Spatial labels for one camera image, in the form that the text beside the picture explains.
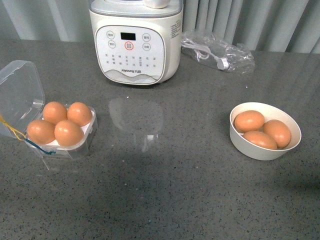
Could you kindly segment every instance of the clear plastic egg container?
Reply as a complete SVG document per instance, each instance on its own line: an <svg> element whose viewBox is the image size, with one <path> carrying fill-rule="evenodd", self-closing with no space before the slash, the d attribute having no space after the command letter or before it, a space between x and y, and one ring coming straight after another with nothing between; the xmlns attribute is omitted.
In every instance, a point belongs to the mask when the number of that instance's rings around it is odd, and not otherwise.
<svg viewBox="0 0 320 240"><path fill-rule="evenodd" d="M71 158L71 159L78 159L81 158L89 152L90 143L94 137L94 133L98 128L98 122L96 118L95 110L90 107L92 113L92 120L85 126L82 126L81 129L84 133L83 139L73 145L73 146L60 146L57 140L54 140L46 145L38 145L43 150L47 152L55 152L51 155L44 153L43 151L39 150L35 146L31 145L30 143L26 142L26 144L31 148L31 150L41 158Z"/></svg>
<svg viewBox="0 0 320 240"><path fill-rule="evenodd" d="M36 66L30 61L15 60L0 70L0 116L14 129L26 133L30 122L42 118L45 95ZM39 145L46 154L35 146L25 142L41 158L78 159L89 152L89 146L98 128L95 110L90 107L92 120L81 127L84 138L78 144L68 147L59 146L57 141ZM16 138L15 134L0 123L0 134Z"/></svg>

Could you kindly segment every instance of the control panel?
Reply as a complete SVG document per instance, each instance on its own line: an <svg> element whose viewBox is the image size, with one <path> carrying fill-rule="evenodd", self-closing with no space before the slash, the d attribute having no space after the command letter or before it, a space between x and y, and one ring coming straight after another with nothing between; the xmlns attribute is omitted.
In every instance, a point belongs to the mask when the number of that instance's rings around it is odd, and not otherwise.
<svg viewBox="0 0 320 240"><path fill-rule="evenodd" d="M103 26L96 33L96 50L100 67L109 78L115 75L115 71L118 72L116 75L125 75L128 82L139 75L147 75L156 81L163 74L164 41L149 28Z"/></svg>

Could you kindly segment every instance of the white kitchen appliance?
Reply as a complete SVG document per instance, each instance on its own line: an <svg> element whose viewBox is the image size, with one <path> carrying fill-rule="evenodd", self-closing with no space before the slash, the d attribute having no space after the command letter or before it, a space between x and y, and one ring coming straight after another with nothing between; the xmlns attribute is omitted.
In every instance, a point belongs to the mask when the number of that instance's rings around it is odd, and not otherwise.
<svg viewBox="0 0 320 240"><path fill-rule="evenodd" d="M175 74L181 54L183 0L165 0L166 6L161 2L89 0L97 59L108 79L152 85Z"/></svg>

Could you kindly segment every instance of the blue string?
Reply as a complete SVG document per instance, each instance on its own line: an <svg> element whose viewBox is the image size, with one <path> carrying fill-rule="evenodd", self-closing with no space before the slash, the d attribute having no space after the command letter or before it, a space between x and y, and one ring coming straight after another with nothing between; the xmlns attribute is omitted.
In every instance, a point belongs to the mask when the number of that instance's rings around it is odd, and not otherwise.
<svg viewBox="0 0 320 240"><path fill-rule="evenodd" d="M55 151L45 151L43 150L41 147L39 147L37 144L35 144L33 141L30 141L29 139L27 138L24 138L24 140L31 144L32 146L36 147L37 149L39 149L40 151L44 152L45 154L48 154L48 155L51 155L51 154L55 154L56 152Z"/></svg>

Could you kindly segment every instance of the gray curtain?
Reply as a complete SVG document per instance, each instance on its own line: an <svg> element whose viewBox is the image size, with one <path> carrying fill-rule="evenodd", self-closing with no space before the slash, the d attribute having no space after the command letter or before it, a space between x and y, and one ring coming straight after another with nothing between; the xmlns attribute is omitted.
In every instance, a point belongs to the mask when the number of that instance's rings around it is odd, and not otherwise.
<svg viewBox="0 0 320 240"><path fill-rule="evenodd" d="M320 0L184 0L183 31L250 50L320 53ZM0 0L0 38L93 42L87 0Z"/></svg>

